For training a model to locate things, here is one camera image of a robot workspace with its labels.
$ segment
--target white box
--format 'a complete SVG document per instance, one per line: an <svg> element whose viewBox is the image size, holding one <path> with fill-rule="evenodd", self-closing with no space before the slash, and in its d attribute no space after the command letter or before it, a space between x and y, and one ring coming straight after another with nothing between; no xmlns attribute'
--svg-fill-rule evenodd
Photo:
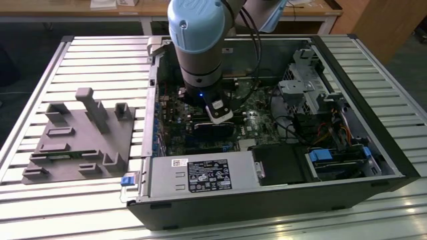
<svg viewBox="0 0 427 240"><path fill-rule="evenodd" d="M117 9L116 0L90 0L90 10L112 10Z"/></svg>
<svg viewBox="0 0 427 240"><path fill-rule="evenodd" d="M118 6L132 6L134 7L134 5L138 3L138 0L117 0L117 5Z"/></svg>

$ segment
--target aluminum slotted table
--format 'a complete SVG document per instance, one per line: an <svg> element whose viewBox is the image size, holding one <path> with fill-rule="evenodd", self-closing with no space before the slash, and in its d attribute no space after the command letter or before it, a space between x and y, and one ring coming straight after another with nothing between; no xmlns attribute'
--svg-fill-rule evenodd
<svg viewBox="0 0 427 240"><path fill-rule="evenodd" d="M148 36L69 37L60 43L0 151L0 239L398 239L427 234L427 114L357 39L322 36L421 178L349 209L173 231L149 231L121 202L120 178L22 185L22 170L48 118L48 103L94 90L105 108L136 107L128 171L141 165L149 63ZM334 91L337 86L330 82ZM134 197L137 189L128 189Z"/></svg>

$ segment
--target white label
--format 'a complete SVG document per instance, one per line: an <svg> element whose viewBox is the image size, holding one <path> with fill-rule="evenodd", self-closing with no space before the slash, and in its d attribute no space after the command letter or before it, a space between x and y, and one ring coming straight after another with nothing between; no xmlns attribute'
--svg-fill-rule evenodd
<svg viewBox="0 0 427 240"><path fill-rule="evenodd" d="M118 12L118 15L137 15L137 12Z"/></svg>
<svg viewBox="0 0 427 240"><path fill-rule="evenodd" d="M224 185L229 185L229 184L230 184L230 181L220 181L220 182L218 182L218 185L222 185L222 186L224 186Z"/></svg>
<svg viewBox="0 0 427 240"><path fill-rule="evenodd" d="M172 167L186 167L188 158L172 159Z"/></svg>

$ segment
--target light blue robot arm joint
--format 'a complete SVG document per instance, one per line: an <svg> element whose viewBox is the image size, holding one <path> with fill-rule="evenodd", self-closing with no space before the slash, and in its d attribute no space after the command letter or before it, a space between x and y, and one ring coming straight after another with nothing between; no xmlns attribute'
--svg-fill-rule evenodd
<svg viewBox="0 0 427 240"><path fill-rule="evenodd" d="M200 54L221 40L225 14L218 0L172 0L166 17L173 44L188 54Z"/></svg>

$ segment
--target circuit board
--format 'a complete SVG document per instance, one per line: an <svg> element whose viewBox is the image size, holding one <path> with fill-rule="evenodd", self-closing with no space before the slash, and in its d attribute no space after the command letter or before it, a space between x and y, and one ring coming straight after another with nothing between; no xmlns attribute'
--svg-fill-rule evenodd
<svg viewBox="0 0 427 240"><path fill-rule="evenodd" d="M250 89L249 79L237 80L233 96L244 96ZM268 98L270 87L260 87L246 99L238 110L233 111L238 121L228 122L233 129L226 129L226 137L197 137L197 126L212 124L208 119L194 122L194 116L205 115L200 107L193 107L178 100L178 87L160 89L161 117L164 126L164 144L166 156L240 151L238 140L253 139L257 145L280 141L277 129L270 118Z"/></svg>

